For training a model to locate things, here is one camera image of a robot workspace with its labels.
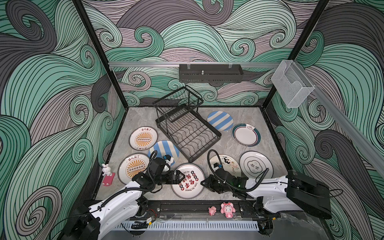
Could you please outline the black frame post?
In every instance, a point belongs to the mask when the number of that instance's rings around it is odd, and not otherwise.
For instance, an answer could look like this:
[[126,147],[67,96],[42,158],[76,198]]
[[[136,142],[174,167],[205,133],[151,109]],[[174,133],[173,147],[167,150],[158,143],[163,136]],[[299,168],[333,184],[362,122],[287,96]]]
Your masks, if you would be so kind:
[[104,69],[106,70],[106,73],[107,73],[113,87],[115,88],[115,90],[117,92],[117,95],[118,95],[120,101],[123,104],[124,109],[126,111],[128,111],[129,107],[128,107],[127,101],[124,97],[124,94],[123,94],[121,88],[120,88],[120,85],[119,85],[119,82],[116,78],[115,73],[109,67],[109,61],[108,61],[107,56],[106,56],[106,54],[105,54],[105,52],[101,46],[101,43],[97,37],[97,34],[93,28],[93,25],[92,25],[91,20],[90,20],[88,14],[86,12],[86,9],[83,5],[83,2],[80,0],[72,0],[72,2],[73,2],[74,6],[75,6],[75,8],[79,14],[79,17],[80,17],[87,33],[88,33],[90,39],[91,39],[92,44],[96,48],[96,52],[97,52],[97,54],[98,54],[98,56],[102,62]]

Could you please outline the small pink pig toy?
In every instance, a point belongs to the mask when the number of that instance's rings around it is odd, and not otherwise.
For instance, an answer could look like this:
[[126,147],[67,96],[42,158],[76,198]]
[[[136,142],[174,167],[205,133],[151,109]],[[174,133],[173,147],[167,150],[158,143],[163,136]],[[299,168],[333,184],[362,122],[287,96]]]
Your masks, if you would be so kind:
[[209,207],[209,215],[214,216],[217,212],[217,208],[215,206]]

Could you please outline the red character pattern plate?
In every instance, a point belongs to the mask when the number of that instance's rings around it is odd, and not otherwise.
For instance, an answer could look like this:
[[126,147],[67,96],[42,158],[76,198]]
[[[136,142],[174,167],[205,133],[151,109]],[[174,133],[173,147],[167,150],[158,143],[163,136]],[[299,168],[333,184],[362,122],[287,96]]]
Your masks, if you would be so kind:
[[194,199],[204,188],[201,185],[205,180],[202,169],[194,164],[182,164],[177,170],[185,175],[185,179],[178,185],[172,185],[173,192],[182,199]]

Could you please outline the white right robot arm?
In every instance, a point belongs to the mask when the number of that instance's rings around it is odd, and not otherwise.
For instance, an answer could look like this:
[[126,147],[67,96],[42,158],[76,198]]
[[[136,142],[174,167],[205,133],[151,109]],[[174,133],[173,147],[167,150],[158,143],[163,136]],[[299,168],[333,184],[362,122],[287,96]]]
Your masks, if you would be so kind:
[[201,185],[218,194],[231,192],[242,201],[255,201],[254,209],[261,214],[303,211],[319,219],[332,218],[330,189],[325,183],[296,171],[278,178],[234,177],[224,169],[217,169]]

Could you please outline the orange sunburst plate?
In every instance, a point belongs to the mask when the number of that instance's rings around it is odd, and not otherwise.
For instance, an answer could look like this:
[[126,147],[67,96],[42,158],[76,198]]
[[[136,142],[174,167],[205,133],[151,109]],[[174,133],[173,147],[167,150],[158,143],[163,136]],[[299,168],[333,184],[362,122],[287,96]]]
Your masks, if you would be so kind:
[[123,184],[128,184],[132,178],[146,170],[149,164],[149,157],[147,155],[136,153],[125,158],[118,169],[119,180]]
[[139,127],[129,137],[129,145],[137,151],[149,150],[158,140],[158,132],[149,126]]

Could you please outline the blue white striped plate left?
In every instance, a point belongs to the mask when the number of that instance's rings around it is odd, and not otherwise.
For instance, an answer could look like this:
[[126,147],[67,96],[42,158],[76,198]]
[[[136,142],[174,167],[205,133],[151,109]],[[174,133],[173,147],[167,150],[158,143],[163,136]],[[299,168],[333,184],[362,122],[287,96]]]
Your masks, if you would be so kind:
[[158,151],[157,157],[160,157],[160,158],[162,158],[165,155],[170,155],[172,157],[171,158],[172,161],[170,162],[171,167],[176,163],[176,161],[180,156],[179,149],[171,141],[166,141],[166,140],[159,141],[156,144],[154,144],[149,149],[148,157],[151,156],[153,151]]

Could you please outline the orange sunburst plate upper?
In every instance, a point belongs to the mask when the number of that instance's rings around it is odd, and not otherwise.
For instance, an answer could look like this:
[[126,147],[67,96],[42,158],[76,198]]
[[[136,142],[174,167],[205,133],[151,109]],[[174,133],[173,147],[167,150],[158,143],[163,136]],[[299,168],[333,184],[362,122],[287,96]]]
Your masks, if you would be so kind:
[[158,132],[149,126],[139,127],[129,137],[129,145],[137,151],[149,150],[158,140]]

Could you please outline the orange sunburst plate lower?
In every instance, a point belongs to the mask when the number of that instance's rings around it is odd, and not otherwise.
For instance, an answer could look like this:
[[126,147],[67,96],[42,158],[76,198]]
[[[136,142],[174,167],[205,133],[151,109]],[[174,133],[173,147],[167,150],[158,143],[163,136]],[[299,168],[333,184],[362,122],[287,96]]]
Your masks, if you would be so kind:
[[119,180],[123,184],[128,184],[132,178],[146,170],[149,164],[149,157],[147,155],[136,153],[125,158],[118,169]]

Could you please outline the large pink pig toy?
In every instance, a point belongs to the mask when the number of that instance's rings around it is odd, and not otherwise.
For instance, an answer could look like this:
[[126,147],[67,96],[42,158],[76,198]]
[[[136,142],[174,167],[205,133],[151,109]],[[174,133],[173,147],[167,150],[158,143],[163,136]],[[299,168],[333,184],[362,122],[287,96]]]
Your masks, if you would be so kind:
[[221,204],[221,213],[225,215],[227,219],[232,219],[236,212],[234,204],[231,202]]

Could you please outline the blue white striped plate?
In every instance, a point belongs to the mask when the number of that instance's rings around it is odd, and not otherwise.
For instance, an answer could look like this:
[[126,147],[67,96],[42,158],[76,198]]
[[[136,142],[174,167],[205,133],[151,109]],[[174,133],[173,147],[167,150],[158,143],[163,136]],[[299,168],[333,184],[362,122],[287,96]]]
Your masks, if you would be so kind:
[[207,117],[207,122],[218,131],[228,131],[234,125],[232,116],[223,111],[211,112]]
[[165,155],[170,155],[172,157],[171,158],[172,161],[170,162],[171,167],[176,163],[176,161],[180,156],[179,149],[171,141],[166,141],[166,140],[159,141],[156,144],[154,144],[149,149],[148,157],[151,156],[153,151],[158,151],[157,157],[160,157],[160,158],[162,158]]

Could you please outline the white green line plate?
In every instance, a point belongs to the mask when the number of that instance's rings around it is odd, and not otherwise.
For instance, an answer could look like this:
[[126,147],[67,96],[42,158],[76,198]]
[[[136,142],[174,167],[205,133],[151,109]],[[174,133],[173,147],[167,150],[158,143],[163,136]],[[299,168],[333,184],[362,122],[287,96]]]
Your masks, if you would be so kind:
[[242,172],[248,178],[261,177],[261,173],[266,169],[269,169],[265,179],[272,179],[274,174],[274,168],[271,161],[263,154],[255,151],[248,151],[242,154],[240,158],[240,167]]

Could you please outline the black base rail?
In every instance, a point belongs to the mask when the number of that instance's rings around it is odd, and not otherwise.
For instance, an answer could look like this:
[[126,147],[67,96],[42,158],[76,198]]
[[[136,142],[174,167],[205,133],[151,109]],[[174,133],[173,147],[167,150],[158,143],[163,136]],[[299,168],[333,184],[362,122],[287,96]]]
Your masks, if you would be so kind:
[[[158,218],[170,218],[175,216],[202,215],[209,216],[209,208],[216,207],[215,216],[220,214],[221,204],[224,200],[150,200],[148,209],[151,213],[156,213]],[[269,213],[262,208],[257,201],[231,201],[235,207],[234,217],[251,218],[256,220],[267,220],[280,218],[281,214]]]

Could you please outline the aluminium wall rail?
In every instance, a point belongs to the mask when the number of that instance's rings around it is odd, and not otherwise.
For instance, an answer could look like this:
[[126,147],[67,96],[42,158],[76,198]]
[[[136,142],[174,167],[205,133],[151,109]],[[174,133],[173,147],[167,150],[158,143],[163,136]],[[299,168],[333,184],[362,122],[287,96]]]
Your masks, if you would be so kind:
[[233,65],[241,65],[244,68],[277,68],[280,62],[263,63],[263,62],[108,62],[110,68],[177,68],[179,65],[224,65],[231,67]]

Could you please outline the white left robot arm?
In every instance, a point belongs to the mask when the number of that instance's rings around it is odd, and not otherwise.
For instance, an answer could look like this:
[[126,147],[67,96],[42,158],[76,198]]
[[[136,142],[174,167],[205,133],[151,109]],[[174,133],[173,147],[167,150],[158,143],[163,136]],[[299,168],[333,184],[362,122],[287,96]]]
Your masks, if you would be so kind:
[[186,178],[181,171],[170,170],[170,157],[152,157],[146,170],[136,174],[124,188],[94,205],[77,208],[58,239],[100,240],[124,220],[144,215],[148,204],[145,193],[156,186],[178,185]]

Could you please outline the cream floral plate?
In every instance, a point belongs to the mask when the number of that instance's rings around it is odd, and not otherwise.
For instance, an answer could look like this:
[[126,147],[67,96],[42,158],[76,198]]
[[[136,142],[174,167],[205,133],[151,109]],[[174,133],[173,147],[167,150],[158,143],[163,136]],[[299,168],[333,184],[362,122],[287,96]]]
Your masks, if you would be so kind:
[[[222,161],[222,169],[224,171],[227,171],[234,177],[241,177],[242,171],[240,168],[240,165],[238,162],[232,158],[231,156],[225,155],[225,154],[219,154],[221,161]],[[212,153],[210,156],[209,164],[211,165],[212,169],[216,174],[218,173],[219,167],[215,167],[215,164],[220,164],[220,161],[216,154]]]

